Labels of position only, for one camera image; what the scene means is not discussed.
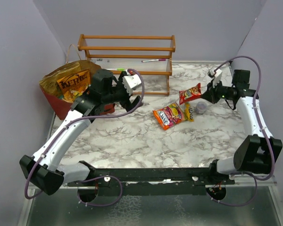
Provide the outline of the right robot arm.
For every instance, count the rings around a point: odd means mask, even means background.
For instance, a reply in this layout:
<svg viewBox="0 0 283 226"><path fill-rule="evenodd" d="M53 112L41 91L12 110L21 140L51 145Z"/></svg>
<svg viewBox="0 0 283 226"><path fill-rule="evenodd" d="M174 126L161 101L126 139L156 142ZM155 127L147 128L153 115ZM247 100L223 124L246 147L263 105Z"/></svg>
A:
<svg viewBox="0 0 283 226"><path fill-rule="evenodd" d="M281 140L274 138L267 128L260 110L258 93L250 89L250 72L235 70L230 87L222 84L220 69L212 68L208 75L212 80L207 84L202 99L213 104L220 99L232 101L233 108L241 116L247 135L233 157L211 163L214 169L207 172L208 181L218 184L225 175L239 173L249 173L260 181L270 179L283 144Z"/></svg>

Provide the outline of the small red snack bag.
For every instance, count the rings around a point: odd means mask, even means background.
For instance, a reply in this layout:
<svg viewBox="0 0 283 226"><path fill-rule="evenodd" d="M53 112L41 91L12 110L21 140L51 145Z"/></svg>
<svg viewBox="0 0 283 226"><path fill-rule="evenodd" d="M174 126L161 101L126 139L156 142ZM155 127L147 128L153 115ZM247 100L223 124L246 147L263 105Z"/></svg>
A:
<svg viewBox="0 0 283 226"><path fill-rule="evenodd" d="M186 102L201 98L201 83L186 90L179 91L179 104L182 105Z"/></svg>

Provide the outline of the Fox's fruits candy bag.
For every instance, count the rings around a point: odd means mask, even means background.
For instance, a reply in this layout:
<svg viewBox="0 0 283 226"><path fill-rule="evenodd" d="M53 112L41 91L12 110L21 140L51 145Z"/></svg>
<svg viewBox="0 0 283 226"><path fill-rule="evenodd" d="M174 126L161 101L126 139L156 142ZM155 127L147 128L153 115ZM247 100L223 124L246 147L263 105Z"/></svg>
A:
<svg viewBox="0 0 283 226"><path fill-rule="evenodd" d="M152 112L163 130L167 130L176 124L187 120L184 111L180 108L177 102L173 102L166 107L153 110Z"/></svg>

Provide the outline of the orange honey dijon chips bag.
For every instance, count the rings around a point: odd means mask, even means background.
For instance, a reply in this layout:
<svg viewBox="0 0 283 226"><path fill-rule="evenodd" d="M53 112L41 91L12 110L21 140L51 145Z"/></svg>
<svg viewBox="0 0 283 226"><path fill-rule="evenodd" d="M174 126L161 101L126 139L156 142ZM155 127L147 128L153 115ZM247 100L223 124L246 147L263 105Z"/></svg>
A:
<svg viewBox="0 0 283 226"><path fill-rule="evenodd" d="M73 103L91 84L90 70L82 70L65 76L57 80L57 84L62 91L62 99Z"/></svg>

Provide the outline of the gold kettle chips bag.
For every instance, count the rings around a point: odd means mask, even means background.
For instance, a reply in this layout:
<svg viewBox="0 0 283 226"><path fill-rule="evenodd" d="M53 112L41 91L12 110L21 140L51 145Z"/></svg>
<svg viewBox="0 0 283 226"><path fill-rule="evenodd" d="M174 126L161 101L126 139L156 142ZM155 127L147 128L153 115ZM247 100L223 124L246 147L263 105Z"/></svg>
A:
<svg viewBox="0 0 283 226"><path fill-rule="evenodd" d="M80 61L65 64L48 75L45 75L43 79L39 81L39 85L45 93L55 97L61 97L62 91L57 81L80 70Z"/></svg>

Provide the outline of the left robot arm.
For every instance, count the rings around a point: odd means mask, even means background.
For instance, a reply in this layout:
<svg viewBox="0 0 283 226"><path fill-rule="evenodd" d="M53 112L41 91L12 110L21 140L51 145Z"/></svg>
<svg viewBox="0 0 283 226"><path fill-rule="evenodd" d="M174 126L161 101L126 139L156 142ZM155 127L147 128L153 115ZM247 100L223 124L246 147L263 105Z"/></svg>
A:
<svg viewBox="0 0 283 226"><path fill-rule="evenodd" d="M75 99L66 118L49 140L32 156L24 155L20 159L19 164L26 178L25 197L31 199L28 195L29 183L47 195L54 194L63 184L71 182L91 185L95 179L91 165L81 161L62 167L60 161L95 119L115 117L104 115L106 105L119 103L126 110L121 116L131 114L141 106L143 95L130 101L138 87L144 88L144 81L135 69L122 71L119 78L109 70L99 69L93 75L91 84Z"/></svg>

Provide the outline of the yellow M&M's packet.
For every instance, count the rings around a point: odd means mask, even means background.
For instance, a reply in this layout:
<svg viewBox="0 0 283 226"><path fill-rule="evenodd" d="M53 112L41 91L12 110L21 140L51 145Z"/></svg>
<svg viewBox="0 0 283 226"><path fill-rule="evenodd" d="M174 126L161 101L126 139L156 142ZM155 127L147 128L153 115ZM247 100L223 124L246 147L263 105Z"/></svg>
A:
<svg viewBox="0 0 283 226"><path fill-rule="evenodd" d="M184 112L185 112L185 115L186 115L187 120L188 120L188 121L194 121L193 109L192 109L191 105L190 105L188 102L186 102L186 103L184 104L184 106L185 106Z"/></svg>

